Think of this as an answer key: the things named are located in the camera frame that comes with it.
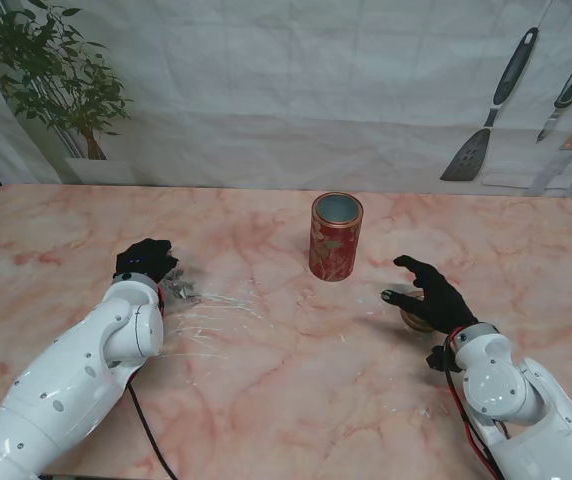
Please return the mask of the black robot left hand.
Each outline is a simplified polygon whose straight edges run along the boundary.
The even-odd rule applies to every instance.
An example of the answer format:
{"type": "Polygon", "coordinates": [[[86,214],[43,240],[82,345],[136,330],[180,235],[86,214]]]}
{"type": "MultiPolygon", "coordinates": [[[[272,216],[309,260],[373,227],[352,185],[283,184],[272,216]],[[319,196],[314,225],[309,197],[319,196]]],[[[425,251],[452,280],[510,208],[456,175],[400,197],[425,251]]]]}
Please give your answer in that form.
{"type": "Polygon", "coordinates": [[[171,249],[169,240],[146,238],[135,243],[117,255],[113,277],[137,273],[159,283],[178,264],[171,249]]]}

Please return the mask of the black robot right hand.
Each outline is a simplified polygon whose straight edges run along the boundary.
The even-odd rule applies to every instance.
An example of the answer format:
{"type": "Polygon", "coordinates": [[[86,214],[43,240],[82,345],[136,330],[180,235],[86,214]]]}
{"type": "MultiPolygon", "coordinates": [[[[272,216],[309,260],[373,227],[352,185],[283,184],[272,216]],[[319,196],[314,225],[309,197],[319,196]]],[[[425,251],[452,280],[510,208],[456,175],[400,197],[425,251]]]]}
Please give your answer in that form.
{"type": "Polygon", "coordinates": [[[415,275],[413,285],[423,291],[423,298],[384,290],[381,292],[381,298],[386,303],[415,315],[434,330],[446,335],[459,327],[465,328],[478,323],[463,296],[434,266],[408,255],[395,258],[393,263],[415,275]]]}

